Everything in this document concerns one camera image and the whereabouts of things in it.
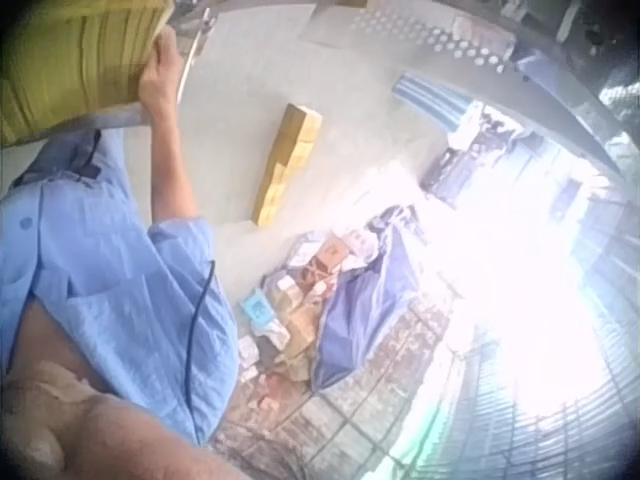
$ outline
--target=bare skin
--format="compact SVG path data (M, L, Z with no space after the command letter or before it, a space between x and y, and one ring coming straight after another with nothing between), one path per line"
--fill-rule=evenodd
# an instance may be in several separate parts
M176 115L182 59L166 29L140 81L152 128L153 221L198 214ZM27 305L3 385L5 440L37 479L246 479L115 395L38 301Z

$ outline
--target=hand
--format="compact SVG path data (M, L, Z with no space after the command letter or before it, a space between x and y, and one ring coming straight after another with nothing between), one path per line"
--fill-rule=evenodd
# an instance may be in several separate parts
M165 27L154 42L138 86L140 102L147 109L152 123L175 116L183 69L184 60L178 52L176 32Z

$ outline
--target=shirt button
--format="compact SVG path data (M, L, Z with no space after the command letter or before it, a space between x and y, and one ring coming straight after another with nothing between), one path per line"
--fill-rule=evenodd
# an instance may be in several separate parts
M20 220L20 228L23 230L29 230L33 225L33 220L30 217L24 217Z

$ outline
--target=pile of parcels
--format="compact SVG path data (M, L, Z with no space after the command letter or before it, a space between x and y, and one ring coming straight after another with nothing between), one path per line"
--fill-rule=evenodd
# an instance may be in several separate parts
M253 335L240 339L240 382L263 371L308 381L339 274L366 266L378 249L377 236L364 229L302 236L284 265L241 302Z

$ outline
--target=stacked boxes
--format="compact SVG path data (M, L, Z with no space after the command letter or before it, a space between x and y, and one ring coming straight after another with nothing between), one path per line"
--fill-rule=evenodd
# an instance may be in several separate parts
M341 238L330 235L298 275L297 283L302 292L306 295L323 282L329 287L334 274L350 253Z
M311 155L321 125L322 116L317 112L287 105L253 209L252 220L259 227L273 222L292 175Z

